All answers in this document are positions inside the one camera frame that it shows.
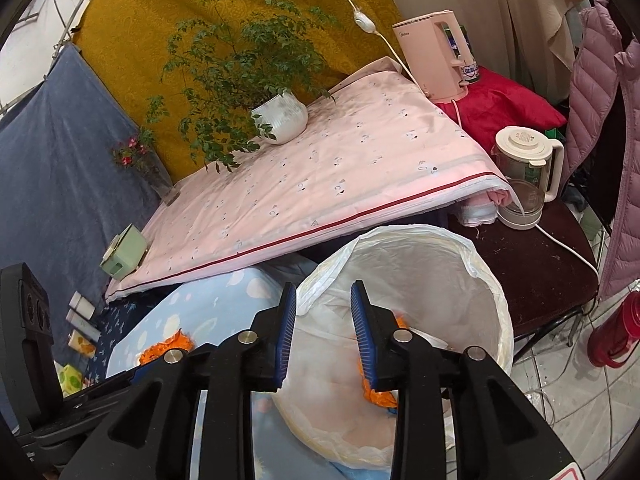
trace purple puffer jacket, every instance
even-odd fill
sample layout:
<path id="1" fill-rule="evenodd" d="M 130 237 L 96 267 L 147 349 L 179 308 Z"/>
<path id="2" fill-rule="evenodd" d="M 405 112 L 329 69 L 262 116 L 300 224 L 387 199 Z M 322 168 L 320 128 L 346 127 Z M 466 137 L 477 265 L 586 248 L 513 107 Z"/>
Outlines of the purple puffer jacket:
<path id="1" fill-rule="evenodd" d="M 606 300 L 640 278 L 640 44 L 622 38 L 607 6 L 595 0 L 581 12 L 584 39 L 570 89 L 562 181 L 582 164 L 600 137 L 618 85 L 626 111 L 626 147 L 620 194 L 598 297 Z"/>

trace power cord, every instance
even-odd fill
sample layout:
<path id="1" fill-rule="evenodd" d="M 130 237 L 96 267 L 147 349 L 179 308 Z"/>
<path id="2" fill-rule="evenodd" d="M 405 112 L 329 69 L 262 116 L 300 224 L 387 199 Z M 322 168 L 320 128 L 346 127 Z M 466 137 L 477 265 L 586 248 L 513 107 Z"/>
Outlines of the power cord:
<path id="1" fill-rule="evenodd" d="M 578 330 L 576 339 L 579 339 L 580 336 L 582 335 L 582 329 L 583 328 L 584 328 L 584 320 L 580 323 L 580 329 Z M 578 346 L 578 343 L 576 341 L 576 343 L 572 346 L 572 348 L 571 348 L 571 350 L 569 352 L 569 357 L 566 360 L 566 362 L 564 363 L 564 368 L 562 369 L 562 371 L 560 372 L 558 377 L 556 377 L 553 381 L 549 381 L 547 384 L 542 385 L 542 384 L 540 384 L 540 377 L 538 376 L 538 384 L 540 384 L 540 387 L 539 388 L 533 388 L 531 390 L 523 392 L 524 395 L 526 395 L 526 396 L 532 395 L 532 394 L 540 394 L 541 400 L 542 400 L 542 403 L 543 403 L 542 412 L 545 414 L 545 420 L 546 420 L 546 406 L 545 406 L 544 402 L 546 400 L 546 402 L 548 403 L 549 408 L 551 409 L 551 420 L 548 420 L 546 422 L 550 427 L 553 427 L 557 422 L 556 421 L 556 418 L 557 418 L 556 417 L 556 410 L 554 408 L 553 402 L 549 398 L 549 396 L 546 393 L 546 391 L 544 390 L 544 388 L 548 388 L 552 384 L 557 383 L 562 378 L 564 373 L 567 371 L 567 368 L 569 367 L 569 362 L 571 362 L 571 359 L 574 357 L 574 351 L 575 351 L 577 346 Z M 535 357 L 533 357 L 533 359 L 534 359 L 534 366 L 536 368 L 538 368 L 538 363 L 535 361 Z"/>
<path id="2" fill-rule="evenodd" d="M 370 19 L 358 7 L 356 7 L 356 5 L 353 3 L 353 1 L 351 1 L 351 0 L 347 0 L 347 1 L 349 2 L 351 7 L 353 8 L 353 21 L 356 22 L 356 25 L 358 25 L 358 27 L 360 27 L 362 30 L 364 30 L 364 32 L 366 32 L 367 34 L 375 34 L 376 36 L 379 36 L 380 38 L 382 38 L 384 40 L 384 42 L 386 43 L 386 46 L 388 46 L 389 50 L 393 53 L 393 55 L 396 58 L 396 60 L 398 60 L 398 63 L 400 63 L 400 66 L 402 66 L 404 71 L 408 73 L 409 77 L 411 78 L 411 81 L 413 81 L 416 84 L 416 86 L 418 88 L 420 88 L 420 84 L 415 80 L 414 75 L 407 68 L 407 66 L 404 64 L 402 59 L 400 59 L 400 56 L 398 56 L 398 54 L 396 53 L 394 48 L 391 46 L 391 43 L 389 43 L 387 41 L 387 39 L 380 32 L 378 32 L 376 30 L 376 24 L 373 23 L 373 20 Z"/>
<path id="3" fill-rule="evenodd" d="M 538 230 L 545 235 L 547 238 L 549 238 L 551 241 L 555 242 L 556 244 L 558 244 L 561 247 L 564 247 L 567 251 L 569 251 L 571 254 L 573 254 L 574 256 L 576 256 L 579 260 L 581 260 L 585 265 L 587 265 L 593 272 L 595 272 L 596 274 L 596 278 L 598 279 L 598 282 L 600 281 L 600 275 L 598 273 L 598 269 L 596 269 L 594 266 L 592 266 L 585 258 L 583 258 L 582 256 L 580 256 L 580 254 L 578 254 L 576 251 L 574 251 L 571 247 L 563 244 L 560 240 L 556 240 L 555 238 L 552 237 L 552 235 L 550 235 L 549 233 L 547 233 L 542 227 L 540 227 L 538 224 L 536 224 L 536 227 L 538 228 Z"/>
<path id="4" fill-rule="evenodd" d="M 460 120 L 460 110 L 458 110 L 458 105 L 456 104 L 456 100 L 452 99 L 453 107 L 456 109 L 456 117 L 458 118 L 458 126 L 462 128 L 462 120 Z"/>

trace red thermos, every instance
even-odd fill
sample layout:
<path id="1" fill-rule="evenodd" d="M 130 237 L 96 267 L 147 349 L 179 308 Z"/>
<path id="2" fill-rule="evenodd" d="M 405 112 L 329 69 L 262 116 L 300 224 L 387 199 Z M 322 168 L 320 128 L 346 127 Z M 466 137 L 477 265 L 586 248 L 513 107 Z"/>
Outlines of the red thermos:
<path id="1" fill-rule="evenodd" d="M 615 313 L 589 337 L 587 355 L 598 367 L 620 368 L 629 359 L 615 361 L 632 352 L 640 340 L 640 292 L 631 292 Z"/>

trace pink bedsheet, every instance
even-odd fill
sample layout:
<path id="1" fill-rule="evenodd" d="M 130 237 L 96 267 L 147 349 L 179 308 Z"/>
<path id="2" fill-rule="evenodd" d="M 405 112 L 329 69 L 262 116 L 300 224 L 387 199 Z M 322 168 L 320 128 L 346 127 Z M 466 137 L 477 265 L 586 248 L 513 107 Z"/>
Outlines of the pink bedsheet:
<path id="1" fill-rule="evenodd" d="M 399 74 L 388 58 L 309 107 L 306 130 L 243 155 L 233 173 L 204 168 L 178 183 L 143 234 L 140 268 L 110 283 L 112 301 L 222 274 L 323 240 L 439 208 L 511 201 L 482 148 Z"/>

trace white flower pot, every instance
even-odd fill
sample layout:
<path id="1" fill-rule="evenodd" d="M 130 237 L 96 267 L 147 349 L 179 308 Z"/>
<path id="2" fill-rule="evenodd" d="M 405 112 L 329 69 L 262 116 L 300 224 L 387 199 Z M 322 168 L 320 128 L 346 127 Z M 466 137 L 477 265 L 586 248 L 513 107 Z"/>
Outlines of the white flower pot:
<path id="1" fill-rule="evenodd" d="M 252 110 L 252 115 L 260 115 L 255 120 L 258 126 L 267 123 L 273 128 L 270 134 L 275 139 L 263 137 L 270 144 L 284 144 L 295 139 L 305 130 L 308 120 L 306 106 L 290 92 L 271 98 Z"/>

